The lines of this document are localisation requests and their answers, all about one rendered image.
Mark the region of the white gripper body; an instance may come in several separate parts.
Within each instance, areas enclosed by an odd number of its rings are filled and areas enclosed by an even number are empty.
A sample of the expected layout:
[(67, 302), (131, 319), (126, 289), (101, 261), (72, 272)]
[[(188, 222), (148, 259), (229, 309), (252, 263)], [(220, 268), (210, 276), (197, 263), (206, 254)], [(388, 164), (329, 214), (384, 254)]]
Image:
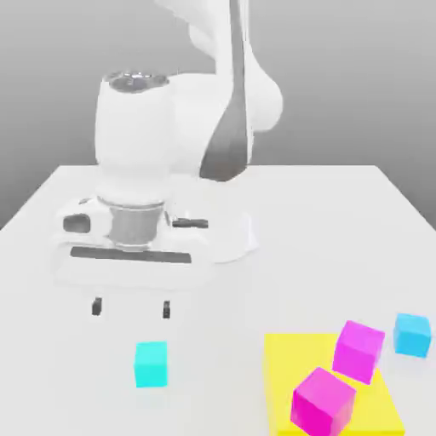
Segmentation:
[(51, 268), (57, 282), (84, 289), (184, 291), (206, 284), (215, 263), (199, 245), (124, 252), (59, 242), (51, 250)]

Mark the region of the small cyan cube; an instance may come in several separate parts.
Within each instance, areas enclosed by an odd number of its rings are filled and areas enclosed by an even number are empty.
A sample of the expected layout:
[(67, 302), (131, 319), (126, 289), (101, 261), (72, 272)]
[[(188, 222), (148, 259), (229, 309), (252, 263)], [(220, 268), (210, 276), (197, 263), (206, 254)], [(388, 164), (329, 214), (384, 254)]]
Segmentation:
[(136, 344), (134, 361), (135, 385), (166, 387), (168, 385), (168, 347), (166, 341)]

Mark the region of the small magenta cube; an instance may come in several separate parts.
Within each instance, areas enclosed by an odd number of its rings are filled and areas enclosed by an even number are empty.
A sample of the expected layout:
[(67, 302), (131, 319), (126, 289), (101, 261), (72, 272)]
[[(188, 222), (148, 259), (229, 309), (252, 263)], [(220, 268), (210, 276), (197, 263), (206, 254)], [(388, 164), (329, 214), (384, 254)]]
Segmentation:
[(338, 436), (351, 420), (356, 392), (317, 367), (294, 389), (290, 421), (309, 436)]
[(383, 331), (348, 320), (336, 341), (332, 370), (370, 385), (384, 339)]

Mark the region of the small blue cube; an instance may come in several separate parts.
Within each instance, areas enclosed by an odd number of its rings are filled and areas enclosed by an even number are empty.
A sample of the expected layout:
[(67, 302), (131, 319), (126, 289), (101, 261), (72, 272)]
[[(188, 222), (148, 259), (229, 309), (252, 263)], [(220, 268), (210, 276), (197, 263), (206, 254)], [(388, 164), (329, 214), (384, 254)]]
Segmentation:
[(426, 358), (431, 340), (432, 332), (427, 317), (407, 313), (397, 315), (393, 330), (396, 353)]

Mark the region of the large yellow box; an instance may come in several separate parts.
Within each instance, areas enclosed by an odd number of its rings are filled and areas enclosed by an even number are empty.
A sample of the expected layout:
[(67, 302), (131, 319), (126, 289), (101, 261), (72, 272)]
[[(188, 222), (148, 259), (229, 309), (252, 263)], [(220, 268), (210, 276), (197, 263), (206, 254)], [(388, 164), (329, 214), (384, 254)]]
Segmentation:
[[(331, 370), (336, 334), (266, 334), (263, 375), (269, 436), (308, 436), (290, 420), (294, 389), (318, 367)], [(370, 385), (340, 373), (334, 376), (356, 389), (351, 421), (339, 436), (404, 436), (404, 424), (382, 373)]]

